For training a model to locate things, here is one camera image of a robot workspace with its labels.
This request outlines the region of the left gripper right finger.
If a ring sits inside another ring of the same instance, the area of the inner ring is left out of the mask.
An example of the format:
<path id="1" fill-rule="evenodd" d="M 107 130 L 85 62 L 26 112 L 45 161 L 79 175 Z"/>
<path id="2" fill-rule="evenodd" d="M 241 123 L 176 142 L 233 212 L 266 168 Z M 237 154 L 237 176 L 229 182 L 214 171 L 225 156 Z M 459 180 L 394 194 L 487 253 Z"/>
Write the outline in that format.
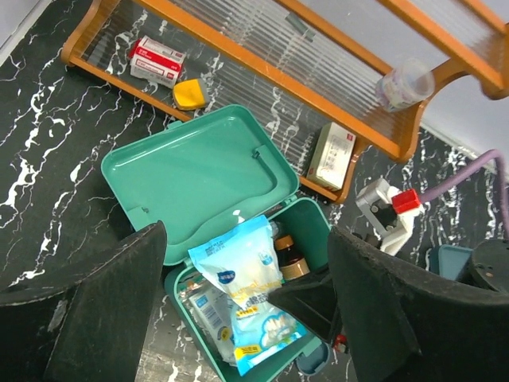
<path id="1" fill-rule="evenodd" d="M 341 228 L 328 265 L 358 380 L 507 380 L 508 293 L 442 278 Z"/>

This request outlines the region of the teal medicine kit box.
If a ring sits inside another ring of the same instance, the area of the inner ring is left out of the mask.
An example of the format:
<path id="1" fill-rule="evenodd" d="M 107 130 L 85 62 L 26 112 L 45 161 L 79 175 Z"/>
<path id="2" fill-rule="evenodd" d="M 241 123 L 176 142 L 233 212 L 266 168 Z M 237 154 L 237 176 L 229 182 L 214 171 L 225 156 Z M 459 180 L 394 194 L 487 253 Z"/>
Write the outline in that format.
<path id="1" fill-rule="evenodd" d="M 244 219 L 269 213 L 291 235 L 309 267 L 327 263 L 330 231 L 319 205 L 297 196 L 299 181 L 249 110 L 229 105 L 107 154 L 101 170 L 135 230 L 167 231 L 165 291 L 197 348 L 222 381 L 238 381 L 185 309 L 177 285 L 194 270 L 188 252 Z"/>

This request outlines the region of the cotton swab bag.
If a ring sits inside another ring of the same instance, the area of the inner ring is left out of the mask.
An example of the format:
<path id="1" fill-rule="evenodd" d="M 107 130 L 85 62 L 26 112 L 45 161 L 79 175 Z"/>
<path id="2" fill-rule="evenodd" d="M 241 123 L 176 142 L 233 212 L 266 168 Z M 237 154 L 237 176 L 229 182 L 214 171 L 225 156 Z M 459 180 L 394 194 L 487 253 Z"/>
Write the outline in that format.
<path id="1" fill-rule="evenodd" d="M 269 302 L 269 294 L 282 287 L 282 273 L 265 216 L 246 220 L 188 254 L 233 304 L 230 320 L 240 376 L 306 336 L 297 319 Z"/>

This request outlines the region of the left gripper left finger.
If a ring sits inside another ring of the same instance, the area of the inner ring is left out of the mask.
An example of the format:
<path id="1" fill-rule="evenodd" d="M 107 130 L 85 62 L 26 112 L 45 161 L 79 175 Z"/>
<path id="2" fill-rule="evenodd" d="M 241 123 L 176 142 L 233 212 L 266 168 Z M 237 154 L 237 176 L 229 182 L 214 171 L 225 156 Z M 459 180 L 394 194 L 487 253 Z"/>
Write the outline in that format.
<path id="1" fill-rule="evenodd" d="M 1 291 L 3 381 L 133 381 L 167 244 L 162 222 Z"/>

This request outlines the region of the brown syrup bottle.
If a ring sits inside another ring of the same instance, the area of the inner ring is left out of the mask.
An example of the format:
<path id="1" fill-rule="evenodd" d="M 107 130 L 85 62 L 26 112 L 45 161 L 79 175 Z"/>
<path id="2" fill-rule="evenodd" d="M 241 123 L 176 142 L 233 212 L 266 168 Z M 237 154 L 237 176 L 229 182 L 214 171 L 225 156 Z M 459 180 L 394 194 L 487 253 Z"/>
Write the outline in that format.
<path id="1" fill-rule="evenodd" d="M 275 240 L 274 247 L 278 255 L 279 269 L 286 282 L 298 279 L 310 272 L 305 257 L 295 247 L 290 235 Z"/>

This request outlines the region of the white blue mask packet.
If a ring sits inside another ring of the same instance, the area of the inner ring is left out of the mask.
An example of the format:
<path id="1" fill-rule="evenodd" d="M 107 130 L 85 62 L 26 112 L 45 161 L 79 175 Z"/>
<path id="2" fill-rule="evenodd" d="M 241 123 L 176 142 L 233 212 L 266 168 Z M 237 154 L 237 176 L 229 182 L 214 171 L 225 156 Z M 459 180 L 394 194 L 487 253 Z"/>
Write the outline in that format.
<path id="1" fill-rule="evenodd" d="M 208 343 L 224 362 L 236 366 L 231 307 L 227 295 L 212 284 L 205 283 L 191 293 L 188 302 Z"/>

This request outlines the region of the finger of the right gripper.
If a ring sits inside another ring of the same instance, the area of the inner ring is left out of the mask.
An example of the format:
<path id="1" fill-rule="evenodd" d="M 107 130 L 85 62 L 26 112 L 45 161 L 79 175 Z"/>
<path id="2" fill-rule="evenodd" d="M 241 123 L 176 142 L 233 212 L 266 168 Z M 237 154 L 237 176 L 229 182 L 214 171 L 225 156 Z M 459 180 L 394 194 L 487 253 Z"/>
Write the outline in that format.
<path id="1" fill-rule="evenodd" d="M 297 319 L 312 334 L 332 345 L 342 319 L 330 272 L 310 272 L 269 293 L 268 302 Z"/>

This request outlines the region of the teal divided tray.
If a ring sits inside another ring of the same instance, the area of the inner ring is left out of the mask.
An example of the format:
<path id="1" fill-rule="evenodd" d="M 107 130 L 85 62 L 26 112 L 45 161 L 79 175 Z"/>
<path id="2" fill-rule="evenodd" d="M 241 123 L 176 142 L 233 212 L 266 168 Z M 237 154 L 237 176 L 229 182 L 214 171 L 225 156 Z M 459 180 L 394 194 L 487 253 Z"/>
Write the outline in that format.
<path id="1" fill-rule="evenodd" d="M 471 254 L 471 248 L 448 244 L 434 247 L 427 255 L 426 269 L 442 278 L 457 281 Z"/>

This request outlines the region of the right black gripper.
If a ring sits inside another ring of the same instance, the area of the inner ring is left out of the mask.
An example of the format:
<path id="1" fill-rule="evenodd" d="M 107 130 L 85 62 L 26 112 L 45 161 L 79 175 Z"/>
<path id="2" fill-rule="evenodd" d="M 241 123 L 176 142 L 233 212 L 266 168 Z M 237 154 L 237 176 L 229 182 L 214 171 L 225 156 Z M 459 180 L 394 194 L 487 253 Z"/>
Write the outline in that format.
<path id="1" fill-rule="evenodd" d="M 509 292 L 508 240 L 485 240 L 472 250 L 457 281 L 499 293 Z"/>

